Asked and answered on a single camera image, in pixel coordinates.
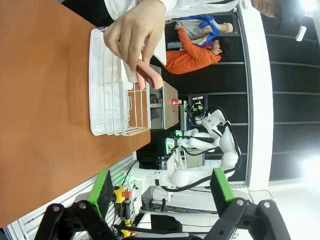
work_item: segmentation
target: mannequin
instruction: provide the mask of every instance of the mannequin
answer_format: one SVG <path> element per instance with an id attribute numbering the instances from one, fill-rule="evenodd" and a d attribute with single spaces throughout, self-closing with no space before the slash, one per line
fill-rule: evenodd
<path id="1" fill-rule="evenodd" d="M 231 33 L 234 30 L 231 23 L 219 24 L 213 16 L 208 14 L 176 19 L 176 26 L 183 26 L 188 38 L 200 47 L 213 41 L 220 32 Z"/>

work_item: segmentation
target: hand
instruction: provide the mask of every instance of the hand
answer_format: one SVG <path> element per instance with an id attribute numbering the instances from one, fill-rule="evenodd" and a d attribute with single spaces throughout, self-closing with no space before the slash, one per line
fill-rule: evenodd
<path id="1" fill-rule="evenodd" d="M 159 0 L 141 1 L 106 29 L 105 45 L 134 72 L 147 38 L 142 60 L 149 64 L 165 29 L 165 13 L 166 7 Z"/>
<path id="2" fill-rule="evenodd" d="M 175 25 L 174 29 L 175 30 L 179 30 L 180 28 L 184 28 L 184 26 L 181 26 L 181 25 Z"/>

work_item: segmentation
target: white dish rack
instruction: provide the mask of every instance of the white dish rack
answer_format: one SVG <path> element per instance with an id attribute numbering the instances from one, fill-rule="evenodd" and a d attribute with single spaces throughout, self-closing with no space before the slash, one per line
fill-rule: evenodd
<path id="1" fill-rule="evenodd" d="M 130 136 L 151 127 L 149 85 L 139 90 L 128 81 L 122 61 L 98 29 L 90 36 L 89 109 L 95 136 Z"/>

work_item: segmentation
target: orange shirt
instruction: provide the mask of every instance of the orange shirt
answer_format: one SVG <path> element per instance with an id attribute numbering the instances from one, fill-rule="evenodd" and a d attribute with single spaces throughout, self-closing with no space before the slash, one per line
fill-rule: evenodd
<path id="1" fill-rule="evenodd" d="M 183 27 L 179 28 L 178 34 L 184 51 L 166 52 L 166 66 L 164 67 L 170 73 L 185 74 L 220 61 L 221 57 L 219 55 L 215 55 L 206 48 L 194 45 L 189 40 Z"/>

